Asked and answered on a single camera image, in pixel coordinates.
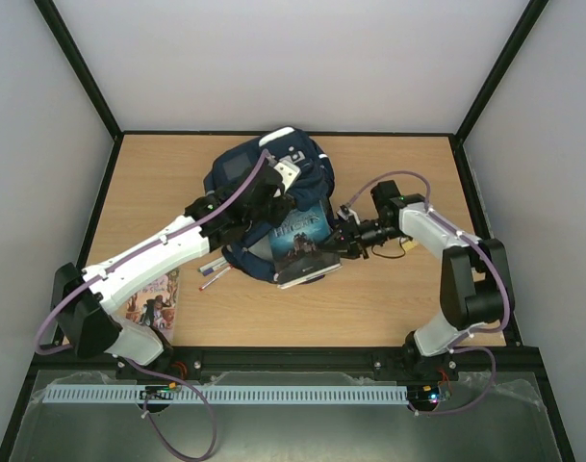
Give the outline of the dark blue fantasy book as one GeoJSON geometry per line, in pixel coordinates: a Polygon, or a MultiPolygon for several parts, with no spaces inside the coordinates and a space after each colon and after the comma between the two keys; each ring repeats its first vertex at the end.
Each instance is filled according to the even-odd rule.
{"type": "Polygon", "coordinates": [[[319,248],[332,232],[331,218],[330,203],[322,199],[307,211],[292,210],[269,232],[274,282],[279,289],[311,283],[342,266],[337,254],[319,248]]]}

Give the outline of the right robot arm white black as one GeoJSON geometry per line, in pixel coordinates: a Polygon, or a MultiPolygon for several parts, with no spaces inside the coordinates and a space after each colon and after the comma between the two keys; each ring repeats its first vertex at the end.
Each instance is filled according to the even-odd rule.
{"type": "Polygon", "coordinates": [[[501,332],[514,308],[505,247],[455,226],[429,203],[427,195],[403,194],[395,181],[367,186],[377,213],[359,219],[349,204],[319,247],[345,259],[368,258],[387,241],[409,238],[441,263],[439,308],[424,326],[410,332],[400,355],[404,372],[421,379],[437,373],[456,347],[476,333],[501,332]]]}

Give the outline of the navy blue backpack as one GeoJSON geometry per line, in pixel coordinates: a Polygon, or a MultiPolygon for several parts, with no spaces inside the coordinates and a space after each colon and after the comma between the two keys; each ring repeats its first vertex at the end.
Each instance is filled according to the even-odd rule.
{"type": "Polygon", "coordinates": [[[279,270],[273,257],[265,254],[269,232],[285,213],[306,212],[314,205],[321,205],[331,222],[335,172],[327,154],[306,132],[285,126],[218,156],[203,180],[205,193],[234,193],[257,164],[258,173],[223,213],[242,213],[245,229],[223,246],[222,256],[250,277],[275,283],[279,270]]]}

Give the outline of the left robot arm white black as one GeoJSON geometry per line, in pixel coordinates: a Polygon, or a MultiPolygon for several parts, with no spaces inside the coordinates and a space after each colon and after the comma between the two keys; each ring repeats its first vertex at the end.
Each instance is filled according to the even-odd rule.
{"type": "Polygon", "coordinates": [[[54,275],[51,312],[66,344],[81,359],[101,353],[141,366],[170,354],[154,326],[117,310],[149,283],[239,240],[253,224],[276,225],[293,207],[288,190],[300,171],[288,161],[260,162],[237,182],[201,196],[154,236],[84,269],[68,263],[54,275]]]}

